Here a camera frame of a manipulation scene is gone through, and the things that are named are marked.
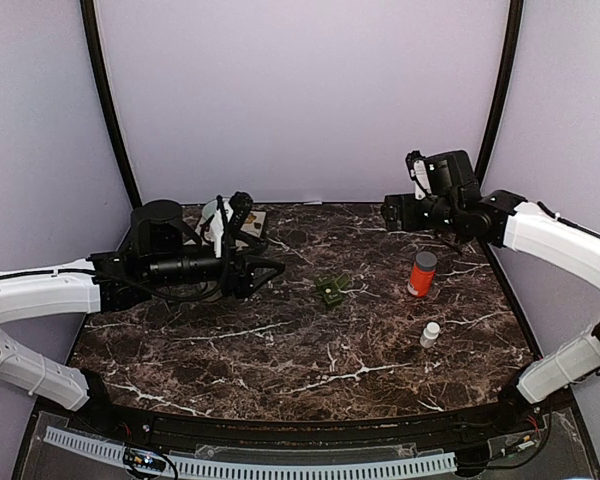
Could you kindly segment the grey bottle cap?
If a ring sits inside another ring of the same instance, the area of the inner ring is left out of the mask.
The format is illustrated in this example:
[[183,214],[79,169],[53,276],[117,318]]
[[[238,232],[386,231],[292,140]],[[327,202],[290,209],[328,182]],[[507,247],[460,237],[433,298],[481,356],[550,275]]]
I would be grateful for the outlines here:
[[437,257],[429,251],[421,251],[416,254],[415,266],[422,272],[434,272],[437,266]]

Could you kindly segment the orange pill bottle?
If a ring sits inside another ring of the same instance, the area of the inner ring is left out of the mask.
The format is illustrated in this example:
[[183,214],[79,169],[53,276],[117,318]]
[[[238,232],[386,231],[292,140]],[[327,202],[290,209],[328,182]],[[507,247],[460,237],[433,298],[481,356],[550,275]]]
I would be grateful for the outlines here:
[[426,269],[415,264],[407,284],[408,292],[415,297],[426,296],[430,290],[435,272],[435,268]]

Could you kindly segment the small white pill bottle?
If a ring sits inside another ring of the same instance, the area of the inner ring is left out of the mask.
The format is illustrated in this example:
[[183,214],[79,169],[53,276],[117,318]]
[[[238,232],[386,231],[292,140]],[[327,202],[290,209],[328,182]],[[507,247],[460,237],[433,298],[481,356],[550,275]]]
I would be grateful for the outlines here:
[[432,347],[437,341],[440,334],[440,325],[437,322],[429,322],[420,337],[420,345],[423,348]]

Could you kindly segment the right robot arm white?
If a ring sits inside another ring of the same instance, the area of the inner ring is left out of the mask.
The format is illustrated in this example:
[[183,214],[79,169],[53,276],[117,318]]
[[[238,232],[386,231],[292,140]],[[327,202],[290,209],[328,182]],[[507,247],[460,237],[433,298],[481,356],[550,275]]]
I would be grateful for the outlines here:
[[[483,195],[464,150],[429,157],[412,151],[405,163],[414,191],[386,196],[381,213],[388,230],[439,230],[461,241],[482,240],[544,260],[600,290],[599,233],[506,190]],[[504,387],[491,426],[514,432],[527,420],[529,405],[592,373],[600,375],[600,321]]]

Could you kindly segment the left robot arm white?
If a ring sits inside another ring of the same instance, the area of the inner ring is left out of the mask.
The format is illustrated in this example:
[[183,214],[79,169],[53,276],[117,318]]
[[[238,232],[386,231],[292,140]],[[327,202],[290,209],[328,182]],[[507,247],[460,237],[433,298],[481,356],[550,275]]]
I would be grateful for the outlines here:
[[244,299],[285,271],[267,246],[244,231],[253,200],[245,192],[217,197],[199,229],[183,207],[155,200],[134,209],[121,246],[86,259],[0,272],[0,380],[50,400],[100,436],[121,427],[100,376],[61,365],[10,337],[9,322],[59,314],[126,311],[152,298],[198,302],[215,295]]

